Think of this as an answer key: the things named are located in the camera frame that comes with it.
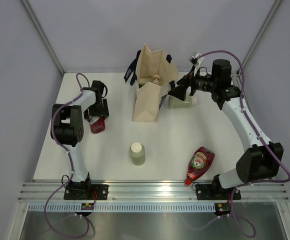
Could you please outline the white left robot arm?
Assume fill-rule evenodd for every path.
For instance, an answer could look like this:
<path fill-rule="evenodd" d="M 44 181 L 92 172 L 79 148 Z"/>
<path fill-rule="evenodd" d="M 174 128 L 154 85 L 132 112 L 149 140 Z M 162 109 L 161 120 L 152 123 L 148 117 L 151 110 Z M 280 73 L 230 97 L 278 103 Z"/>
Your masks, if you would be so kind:
<path fill-rule="evenodd" d="M 69 170 L 69 179 L 63 184 L 65 200 L 95 200 L 101 189 L 92 184 L 80 142 L 84 137 L 84 120 L 93 134 L 105 130 L 109 117 L 107 93 L 107 86 L 94 80 L 91 87 L 82 87 L 73 100 L 52 107 L 50 135 L 66 155 Z"/>

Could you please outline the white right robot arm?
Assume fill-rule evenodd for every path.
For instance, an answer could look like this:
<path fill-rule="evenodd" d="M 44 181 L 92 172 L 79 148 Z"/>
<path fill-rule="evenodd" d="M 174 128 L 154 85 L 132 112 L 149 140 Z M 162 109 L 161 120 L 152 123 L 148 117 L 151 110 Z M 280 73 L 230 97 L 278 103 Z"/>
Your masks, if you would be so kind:
<path fill-rule="evenodd" d="M 208 185 L 209 192 L 222 199 L 233 188 L 246 183 L 271 179 L 277 176 L 283 156 L 283 146 L 274 143 L 256 123 L 246 101 L 241 99 L 241 90 L 232 84 L 232 66 L 226 59 L 216 59 L 212 63 L 210 74 L 200 74 L 201 60 L 191 57 L 192 68 L 177 81 L 177 86 L 169 95 L 183 101 L 186 91 L 190 89 L 193 96 L 196 91 L 208 92 L 219 109 L 231 121 L 236 130 L 244 154 L 237 161 L 234 169 L 214 176 Z"/>

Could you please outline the dark red bottle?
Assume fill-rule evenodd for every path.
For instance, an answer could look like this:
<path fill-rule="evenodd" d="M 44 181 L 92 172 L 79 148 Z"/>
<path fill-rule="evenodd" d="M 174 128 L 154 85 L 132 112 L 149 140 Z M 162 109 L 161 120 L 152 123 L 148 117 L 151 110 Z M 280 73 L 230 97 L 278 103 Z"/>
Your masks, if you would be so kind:
<path fill-rule="evenodd" d="M 105 117 L 104 116 L 93 116 L 89 122 L 90 131 L 93 134 L 101 133 L 106 129 Z"/>

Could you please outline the beige pump bottle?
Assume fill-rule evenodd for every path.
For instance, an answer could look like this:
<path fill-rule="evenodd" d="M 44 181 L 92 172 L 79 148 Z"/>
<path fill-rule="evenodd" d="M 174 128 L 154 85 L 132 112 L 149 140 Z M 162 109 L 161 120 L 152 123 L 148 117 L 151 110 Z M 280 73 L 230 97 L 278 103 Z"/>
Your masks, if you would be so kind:
<path fill-rule="evenodd" d="M 155 75 L 151 78 L 151 82 L 152 82 L 153 84 L 158 85 L 158 86 L 161 85 L 160 81 L 161 81 L 161 76 L 158 75 L 158 74 L 155 74 Z"/>

